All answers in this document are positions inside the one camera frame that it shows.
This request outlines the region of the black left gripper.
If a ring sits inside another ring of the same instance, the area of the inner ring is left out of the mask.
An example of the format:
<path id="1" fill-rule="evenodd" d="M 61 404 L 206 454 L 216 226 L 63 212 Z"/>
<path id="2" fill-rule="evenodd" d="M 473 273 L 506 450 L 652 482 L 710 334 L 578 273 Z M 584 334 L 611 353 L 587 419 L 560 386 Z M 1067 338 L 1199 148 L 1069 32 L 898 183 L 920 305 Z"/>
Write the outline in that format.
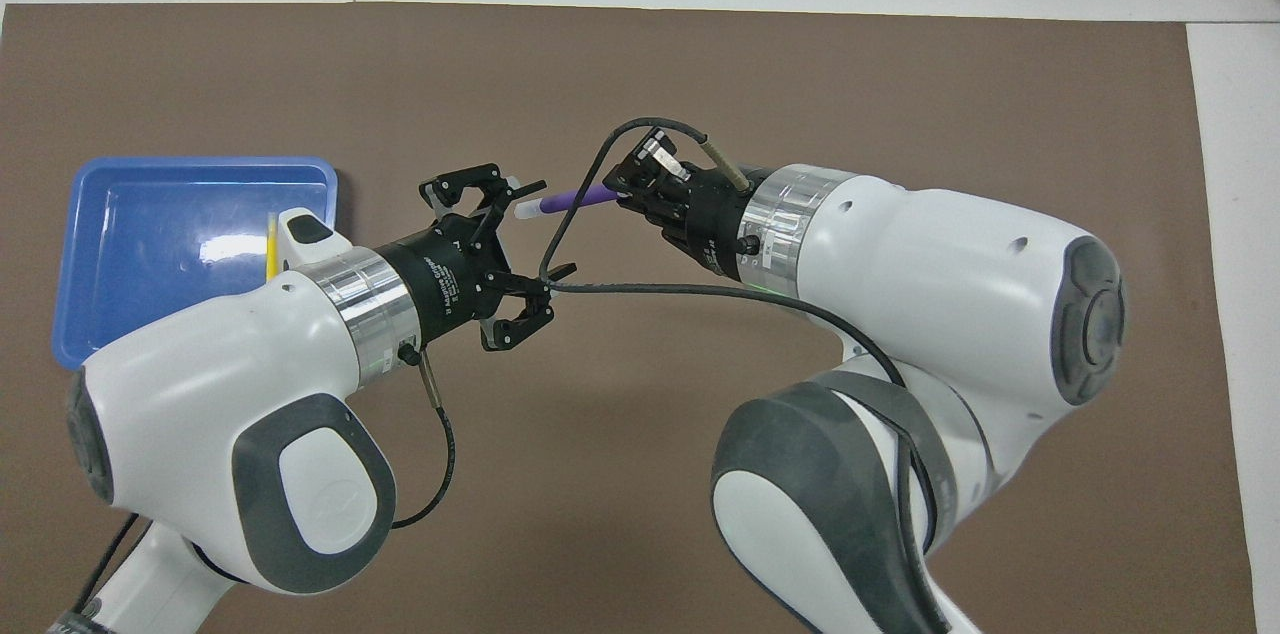
<path id="1" fill-rule="evenodd" d="M 483 193 L 477 210 L 460 228 L 454 216 L 463 191 Z M 449 172 L 419 186 L 419 195 L 442 222 L 426 231 L 378 247 L 410 292 L 422 336 L 444 336 L 468 321 L 480 321 L 483 348 L 509 351 L 554 319 L 550 287 L 509 270 L 497 236 L 508 207 L 547 188 L 544 181 L 521 186 L 493 164 Z M 515 319 L 497 316 L 506 296 L 524 301 Z"/>

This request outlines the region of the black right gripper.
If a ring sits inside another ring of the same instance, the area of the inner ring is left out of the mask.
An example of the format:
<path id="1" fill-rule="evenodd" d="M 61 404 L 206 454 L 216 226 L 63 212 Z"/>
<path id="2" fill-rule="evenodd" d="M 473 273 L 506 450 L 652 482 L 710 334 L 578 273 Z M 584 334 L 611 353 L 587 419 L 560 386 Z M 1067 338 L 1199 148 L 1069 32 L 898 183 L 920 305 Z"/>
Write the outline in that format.
<path id="1" fill-rule="evenodd" d="M 750 188 L 737 191 L 717 169 L 691 172 L 676 158 L 672 138 L 652 128 L 602 184 L 618 205 L 660 227 L 662 238 L 719 277 L 739 280 L 739 229 L 764 168 L 745 168 Z"/>

